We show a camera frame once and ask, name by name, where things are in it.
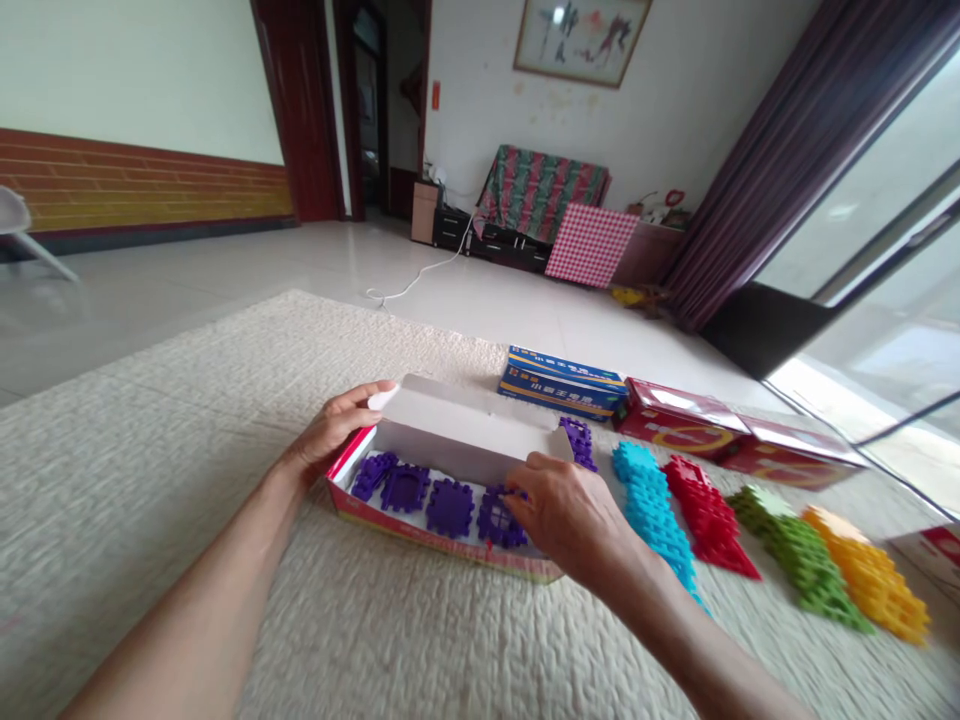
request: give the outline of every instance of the chair leg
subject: chair leg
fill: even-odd
[[[55,255],[53,255],[49,250],[43,247],[43,245],[38,243],[26,233],[13,233],[13,237],[20,244],[20,246],[23,247],[24,250],[29,252],[40,261],[45,262],[58,273],[63,275],[67,280],[70,280],[71,282],[80,281],[80,278],[77,277],[73,270],[60,262]]]

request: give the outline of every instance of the interlocking plastic block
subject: interlocking plastic block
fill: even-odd
[[[646,448],[620,443],[613,452],[613,468],[627,490],[627,522],[654,552],[667,561],[694,599],[703,606],[694,582],[693,553],[686,533],[670,506],[667,477]]]
[[[862,633],[874,633],[873,625],[847,595],[847,584],[826,544],[789,503],[756,485],[747,485],[727,501],[740,523],[763,541],[764,549],[786,572],[800,593],[797,604],[802,609]]]
[[[673,455],[663,471],[693,535],[694,556],[752,580],[762,580],[756,566],[737,542],[740,525],[733,508],[727,505],[703,468]]]
[[[350,493],[364,502],[373,497],[373,493],[383,484],[398,462],[397,456],[393,453],[382,453],[380,455],[368,455],[360,463],[360,472],[357,473],[356,480],[353,481],[353,487]]]
[[[827,544],[857,607],[901,640],[924,645],[930,623],[927,606],[910,592],[890,556],[849,522],[823,508],[807,507],[803,519]]]
[[[527,544],[527,534],[503,502],[503,496],[510,493],[503,485],[487,488],[477,513],[480,539],[488,540],[506,550]]]
[[[597,466],[593,462],[593,435],[587,424],[573,418],[562,417],[560,425],[567,431],[570,446],[573,448],[573,458],[577,464],[597,472]]]
[[[380,508],[412,513],[423,510],[430,487],[430,469],[419,465],[396,465],[387,475],[380,492]]]
[[[427,530],[456,540],[470,534],[473,490],[466,483],[444,478],[433,483],[427,502]]]

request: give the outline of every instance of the wooden cabinet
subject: wooden cabinet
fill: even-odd
[[[682,230],[637,223],[627,249],[613,273],[612,285],[639,287],[655,284],[683,244]]]
[[[410,225],[410,239],[433,244],[433,213],[437,209],[440,188],[424,182],[413,186],[413,223]]]

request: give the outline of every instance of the dark wooden door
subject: dark wooden door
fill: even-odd
[[[254,9],[297,217],[340,219],[322,6],[311,0],[255,0]]]

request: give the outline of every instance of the hand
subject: hand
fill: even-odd
[[[507,487],[527,493],[504,503],[534,545],[570,577],[599,594],[598,585],[656,555],[627,523],[606,481],[579,465],[541,453],[507,475]]]
[[[378,380],[327,400],[307,429],[284,452],[281,463],[312,482],[326,470],[325,466],[334,460],[335,452],[354,430],[380,422],[382,415],[367,409],[367,399],[395,386],[393,380]]]

